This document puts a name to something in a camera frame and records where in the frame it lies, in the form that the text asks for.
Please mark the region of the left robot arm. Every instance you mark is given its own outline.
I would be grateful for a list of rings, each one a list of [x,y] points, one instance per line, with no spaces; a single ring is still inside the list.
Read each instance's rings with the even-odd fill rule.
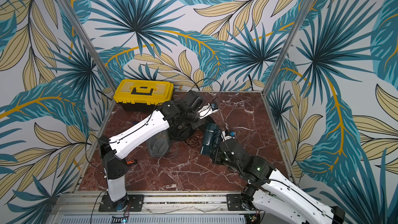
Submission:
[[[129,197],[125,188],[125,175],[130,169],[126,157],[138,146],[167,131],[175,141],[187,140],[195,130],[212,121],[211,114],[218,111],[215,100],[204,105],[203,97],[196,91],[188,91],[184,98],[157,104],[144,120],[126,131],[107,138],[102,136],[100,156],[108,185],[108,196],[113,208],[124,210]]]

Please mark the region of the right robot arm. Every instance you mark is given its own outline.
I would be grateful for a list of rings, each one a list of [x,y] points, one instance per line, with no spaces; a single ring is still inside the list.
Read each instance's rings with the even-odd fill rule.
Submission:
[[[272,214],[290,224],[342,224],[345,211],[308,195],[264,158],[249,155],[235,139],[206,141],[203,154],[247,182],[239,200],[245,209]]]

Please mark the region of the black hair dryer bag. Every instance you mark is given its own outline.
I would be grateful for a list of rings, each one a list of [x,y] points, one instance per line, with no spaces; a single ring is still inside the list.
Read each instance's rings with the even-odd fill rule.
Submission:
[[[172,141],[184,142],[191,137],[195,130],[191,127],[192,122],[170,123],[169,136]]]

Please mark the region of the grey fabric drawstring pouch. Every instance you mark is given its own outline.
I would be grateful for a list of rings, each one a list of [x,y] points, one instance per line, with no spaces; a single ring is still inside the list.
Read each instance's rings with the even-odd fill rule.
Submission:
[[[172,140],[168,130],[161,131],[146,141],[149,156],[161,158],[165,156],[172,147]]]

